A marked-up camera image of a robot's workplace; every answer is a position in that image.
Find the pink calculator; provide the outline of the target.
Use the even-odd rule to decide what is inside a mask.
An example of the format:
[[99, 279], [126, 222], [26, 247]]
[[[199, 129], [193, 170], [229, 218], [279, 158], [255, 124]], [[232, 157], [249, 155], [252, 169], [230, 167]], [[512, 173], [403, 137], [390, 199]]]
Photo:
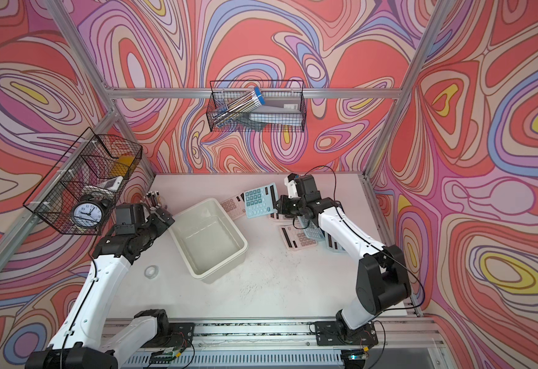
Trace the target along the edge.
[[299, 252], [319, 245], [316, 240], [308, 238], [303, 230], [297, 230], [291, 225], [279, 225], [278, 233], [289, 252]]
[[242, 195], [235, 195], [222, 201], [221, 206], [233, 221], [246, 215], [246, 205]]

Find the white plastic storage box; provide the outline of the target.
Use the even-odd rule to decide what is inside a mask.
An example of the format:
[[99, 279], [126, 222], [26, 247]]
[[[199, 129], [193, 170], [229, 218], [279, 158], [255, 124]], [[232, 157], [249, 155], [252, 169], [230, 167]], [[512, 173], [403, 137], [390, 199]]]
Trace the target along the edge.
[[173, 219], [169, 232], [194, 279], [213, 284], [244, 263], [248, 241], [215, 198], [207, 198]]

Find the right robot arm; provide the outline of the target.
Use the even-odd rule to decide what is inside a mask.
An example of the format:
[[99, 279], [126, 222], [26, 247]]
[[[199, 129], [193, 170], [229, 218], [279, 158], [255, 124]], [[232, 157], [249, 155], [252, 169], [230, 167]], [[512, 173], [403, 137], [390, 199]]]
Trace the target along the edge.
[[354, 224], [334, 200], [325, 198], [308, 202], [282, 195], [277, 200], [277, 212], [313, 223], [356, 262], [356, 298], [337, 313], [338, 321], [346, 330], [363, 327], [412, 294], [402, 250], [372, 238]]

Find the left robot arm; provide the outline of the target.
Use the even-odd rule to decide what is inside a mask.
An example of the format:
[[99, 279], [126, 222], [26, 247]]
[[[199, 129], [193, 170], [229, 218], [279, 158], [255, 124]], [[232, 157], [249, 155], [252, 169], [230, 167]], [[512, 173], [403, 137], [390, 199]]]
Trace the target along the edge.
[[144, 216], [141, 204], [116, 209], [116, 224], [92, 255], [89, 274], [78, 299], [47, 348], [30, 354], [26, 368], [119, 368], [147, 342], [170, 331], [167, 313], [137, 313], [108, 342], [101, 341], [107, 315], [125, 275], [134, 262], [174, 223], [161, 206]]

